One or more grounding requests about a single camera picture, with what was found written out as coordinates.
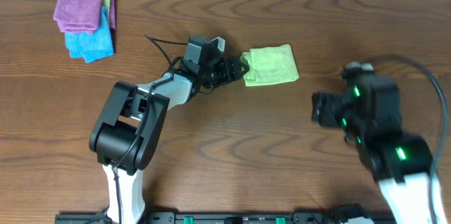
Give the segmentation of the light green microfiber cloth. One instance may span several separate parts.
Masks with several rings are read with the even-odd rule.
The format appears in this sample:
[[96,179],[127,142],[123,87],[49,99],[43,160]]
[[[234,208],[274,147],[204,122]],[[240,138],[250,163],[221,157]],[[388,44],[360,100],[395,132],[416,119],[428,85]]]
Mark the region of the light green microfiber cloth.
[[260,87],[294,82],[298,69],[289,44],[250,49],[247,56],[249,72],[243,77],[247,87]]

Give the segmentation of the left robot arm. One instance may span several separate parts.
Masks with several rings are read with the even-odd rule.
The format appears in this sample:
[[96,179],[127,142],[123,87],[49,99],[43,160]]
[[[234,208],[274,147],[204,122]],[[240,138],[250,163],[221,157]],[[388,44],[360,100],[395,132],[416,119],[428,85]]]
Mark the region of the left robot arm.
[[109,184],[104,223],[139,223],[144,218],[143,171],[156,151],[168,111],[249,72],[239,57],[223,56],[221,37],[191,36],[183,45],[185,54],[170,60],[158,80],[117,82],[94,126],[89,148]]

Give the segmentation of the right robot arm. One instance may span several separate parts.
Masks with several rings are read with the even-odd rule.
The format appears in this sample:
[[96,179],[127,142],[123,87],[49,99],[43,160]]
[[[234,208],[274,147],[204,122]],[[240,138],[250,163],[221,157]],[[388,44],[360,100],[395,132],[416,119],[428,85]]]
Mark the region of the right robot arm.
[[395,81],[377,75],[370,63],[350,63],[340,76],[345,92],[314,93],[311,119],[343,130],[397,223],[446,223],[440,183],[430,173],[433,155],[422,137],[403,130]]

